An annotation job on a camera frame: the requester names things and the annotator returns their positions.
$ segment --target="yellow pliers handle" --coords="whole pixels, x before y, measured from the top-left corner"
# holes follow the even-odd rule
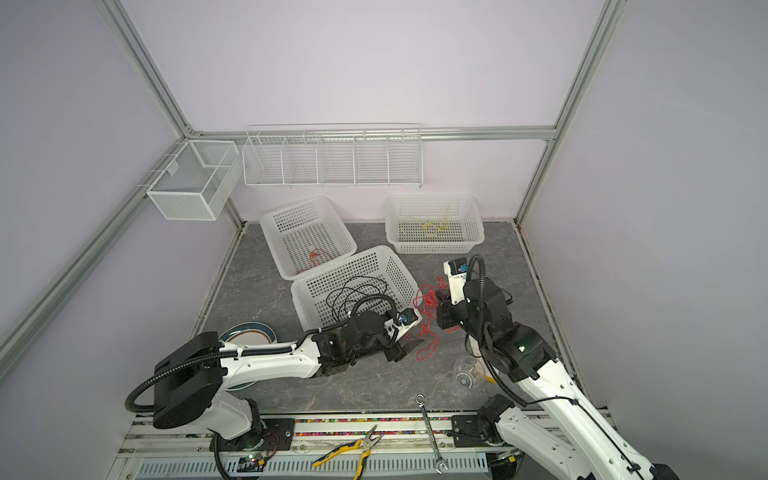
[[[360,476],[362,475],[362,471],[366,468],[366,462],[368,461],[368,455],[371,455],[370,450],[364,450],[362,452],[362,455],[360,456],[360,463],[357,465],[357,473],[355,474],[355,478],[353,480],[359,480]]]
[[[334,448],[333,450],[326,453],[322,457],[318,458],[312,464],[312,467],[317,468],[321,466],[323,463],[328,462],[330,459],[337,456],[339,453],[344,453],[344,452],[348,452],[349,450],[359,449],[361,444],[362,444],[362,439],[355,440],[354,442],[350,442],[350,443],[345,443],[343,445],[339,445],[338,447]]]

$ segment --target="ceramic plate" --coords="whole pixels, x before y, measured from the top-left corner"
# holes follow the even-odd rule
[[[222,342],[236,343],[237,345],[269,345],[277,342],[277,335],[268,325],[261,322],[246,322],[233,326],[219,336]],[[246,389],[256,382],[241,383],[227,390]]]

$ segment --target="white plastic basket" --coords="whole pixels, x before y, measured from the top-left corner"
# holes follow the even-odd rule
[[[386,283],[386,290],[384,290],[384,283],[370,278],[355,278],[358,276],[373,276],[381,279]],[[361,293],[354,296],[352,289],[361,290],[363,293],[377,293],[376,289],[361,287],[362,285],[380,284],[381,287],[378,288],[395,300],[398,310],[413,307],[413,300],[419,291],[419,286],[406,266],[402,264],[402,260],[385,245],[356,253],[343,260],[334,260],[334,264],[323,266],[321,270],[296,280],[290,287],[293,305],[296,306],[299,321],[305,330],[327,327],[336,322],[332,309],[326,303],[326,298],[331,295],[328,302],[334,301],[339,292],[338,289],[345,284],[350,288],[342,292],[336,305],[341,306],[343,301],[341,299],[346,299],[346,296],[352,293],[350,303],[346,305],[347,311],[352,308],[355,300],[362,297]],[[389,304],[385,302],[378,305],[372,302],[372,306],[374,306],[372,309],[378,313],[384,313],[389,309]]]
[[[392,195],[386,200],[386,239],[397,253],[467,253],[485,233],[469,195]]]
[[[260,222],[280,276],[286,280],[307,275],[313,268],[357,250],[357,243],[325,197],[281,207]]]

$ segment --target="red string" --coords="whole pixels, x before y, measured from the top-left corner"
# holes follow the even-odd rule
[[[425,334],[430,334],[434,338],[432,339],[432,342],[424,347],[423,349],[419,350],[416,353],[416,360],[422,361],[429,358],[430,355],[432,355],[435,352],[435,349],[437,349],[438,344],[438,337],[437,334],[434,332],[429,331],[429,327],[432,324],[432,319],[435,318],[435,314],[437,313],[437,306],[438,301],[437,297],[435,296],[436,290],[444,290],[445,289],[445,283],[442,281],[442,278],[438,275],[437,277],[438,284],[436,288],[432,288],[431,285],[428,283],[421,285],[419,287],[419,295],[416,296],[415,299],[413,299],[413,307],[418,309],[419,312],[422,313],[422,322],[421,327],[422,331],[419,333],[419,338],[422,338]],[[427,293],[423,293],[422,290],[428,289],[429,291]],[[419,308],[419,301],[423,300],[422,307]],[[455,326],[453,328],[447,329],[446,332],[454,332],[458,329],[458,326]],[[426,356],[421,356],[423,352],[426,350],[429,350],[429,353]]]
[[[326,252],[325,249],[323,249],[322,247],[316,247],[315,250],[312,250],[310,252],[310,262],[312,262],[313,266],[320,266],[323,264],[323,261],[320,261],[320,258],[317,257],[318,253],[324,253],[325,256],[328,257],[328,260],[333,260],[333,257],[331,257],[331,254]]]

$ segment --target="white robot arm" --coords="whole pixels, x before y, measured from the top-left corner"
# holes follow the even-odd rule
[[[475,263],[480,274],[470,280]],[[485,278],[482,257],[445,262],[444,268],[449,290],[437,292],[437,323],[443,329],[458,325],[466,330],[489,374],[507,394],[489,399],[478,410],[484,437],[518,447],[560,480],[677,480],[666,465],[649,462],[605,421],[535,330],[512,320],[507,309],[511,300]],[[534,400],[516,395],[500,372]],[[570,445],[517,407],[532,404],[549,412]]]
[[[474,263],[480,275],[472,280]],[[489,399],[478,409],[483,441],[489,445],[504,441],[521,449],[560,480],[677,480],[666,465],[649,462],[611,428],[535,330],[512,320],[503,290],[485,278],[480,256],[469,262],[463,258],[446,262],[445,273],[450,288],[436,292],[438,326],[463,328],[489,374],[507,394]],[[391,308],[386,314],[357,313],[360,305],[371,300],[385,300]],[[138,386],[125,405],[131,412],[152,412],[156,428],[194,423],[235,442],[237,449],[252,449],[262,441],[258,408],[227,389],[265,379],[329,376],[381,351],[397,362],[420,342],[405,338],[420,323],[418,311],[396,312],[393,299],[373,294],[361,299],[347,320],[323,331],[306,332],[294,343],[222,344],[215,332],[201,333],[158,363],[155,375]],[[502,373],[534,400],[517,396],[502,380]],[[150,386],[154,386],[154,405],[136,405],[136,398]],[[519,408],[534,403],[558,422],[569,444]]]

